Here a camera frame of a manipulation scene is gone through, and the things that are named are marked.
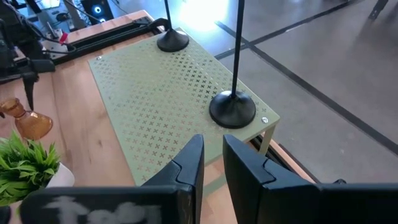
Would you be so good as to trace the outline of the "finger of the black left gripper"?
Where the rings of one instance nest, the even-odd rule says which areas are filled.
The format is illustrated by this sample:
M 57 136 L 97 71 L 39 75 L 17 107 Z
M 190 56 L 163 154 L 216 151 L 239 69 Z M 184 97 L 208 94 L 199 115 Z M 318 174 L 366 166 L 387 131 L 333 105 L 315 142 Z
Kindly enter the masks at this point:
M 38 82 L 39 76 L 36 73 L 30 73 L 23 78 L 25 94 L 31 110 L 34 110 L 34 84 Z

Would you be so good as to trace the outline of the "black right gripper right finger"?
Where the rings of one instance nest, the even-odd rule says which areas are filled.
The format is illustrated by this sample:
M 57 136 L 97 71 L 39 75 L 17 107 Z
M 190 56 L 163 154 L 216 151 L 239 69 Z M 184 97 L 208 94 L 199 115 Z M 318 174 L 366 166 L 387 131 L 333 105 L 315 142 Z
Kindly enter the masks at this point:
M 398 224 L 398 184 L 313 184 L 223 136 L 238 224 Z

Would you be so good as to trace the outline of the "amber glass candle holder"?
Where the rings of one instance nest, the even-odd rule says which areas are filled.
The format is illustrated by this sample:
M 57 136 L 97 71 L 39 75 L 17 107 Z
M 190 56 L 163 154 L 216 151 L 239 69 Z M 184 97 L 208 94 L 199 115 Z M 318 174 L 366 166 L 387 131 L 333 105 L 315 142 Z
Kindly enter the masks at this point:
M 50 117 L 26 110 L 18 98 L 0 102 L 0 113 L 12 116 L 19 134 L 26 139 L 39 140 L 53 127 Z

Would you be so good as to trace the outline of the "green perforated metal shelf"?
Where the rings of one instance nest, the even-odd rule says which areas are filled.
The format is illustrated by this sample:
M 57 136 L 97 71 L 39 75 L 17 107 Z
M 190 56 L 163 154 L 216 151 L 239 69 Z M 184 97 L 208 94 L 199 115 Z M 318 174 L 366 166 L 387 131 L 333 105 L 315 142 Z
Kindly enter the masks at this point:
M 137 185 L 160 171 L 195 134 L 203 136 L 210 164 L 221 156 L 225 134 L 247 142 L 279 122 L 277 113 L 238 83 L 255 103 L 254 121 L 241 129 L 218 126 L 209 104 L 230 89 L 232 73 L 194 40 L 174 53 L 156 43 L 149 37 L 88 62 Z

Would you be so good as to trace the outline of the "computer tower with blue light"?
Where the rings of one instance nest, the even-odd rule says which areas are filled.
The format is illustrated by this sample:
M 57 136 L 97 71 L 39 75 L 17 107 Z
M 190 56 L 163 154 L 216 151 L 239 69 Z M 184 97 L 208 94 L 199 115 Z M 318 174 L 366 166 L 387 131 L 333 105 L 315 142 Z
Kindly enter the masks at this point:
M 92 25 L 114 19 L 107 0 L 81 0 L 85 12 L 89 14 Z

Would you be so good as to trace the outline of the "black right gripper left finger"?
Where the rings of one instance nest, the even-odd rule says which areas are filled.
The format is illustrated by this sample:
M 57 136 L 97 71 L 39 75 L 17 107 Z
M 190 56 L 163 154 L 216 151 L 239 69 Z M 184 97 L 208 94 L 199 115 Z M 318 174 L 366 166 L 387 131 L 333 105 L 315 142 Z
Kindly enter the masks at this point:
M 20 206 L 22 224 L 197 224 L 204 176 L 204 142 L 194 135 L 141 186 L 52 187 Z

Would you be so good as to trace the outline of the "tall black candlestick holder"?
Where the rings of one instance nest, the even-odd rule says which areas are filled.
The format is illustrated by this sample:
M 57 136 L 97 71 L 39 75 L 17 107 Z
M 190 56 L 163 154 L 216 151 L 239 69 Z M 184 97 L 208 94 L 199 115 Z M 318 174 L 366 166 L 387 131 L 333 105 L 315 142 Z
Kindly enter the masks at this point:
M 249 125 L 256 115 L 252 98 L 237 90 L 239 59 L 243 31 L 245 0 L 238 0 L 236 41 L 234 51 L 233 81 L 231 90 L 222 91 L 210 101 L 209 114 L 223 128 L 239 129 Z
M 168 0 L 164 0 L 164 4 L 167 22 L 164 34 L 157 39 L 157 46 L 164 52 L 177 52 L 187 47 L 190 39 L 186 33 L 173 29 Z

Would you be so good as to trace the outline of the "green potted plant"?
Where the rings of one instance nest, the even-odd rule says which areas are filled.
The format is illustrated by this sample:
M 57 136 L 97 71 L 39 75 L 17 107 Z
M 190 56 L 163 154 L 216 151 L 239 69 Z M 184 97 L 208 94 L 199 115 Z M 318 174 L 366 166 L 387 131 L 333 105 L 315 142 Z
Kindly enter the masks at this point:
M 61 162 L 55 143 L 46 149 L 38 140 L 22 139 L 16 132 L 0 138 L 0 224 L 9 224 L 11 205 L 49 187 L 71 187 L 72 171 Z

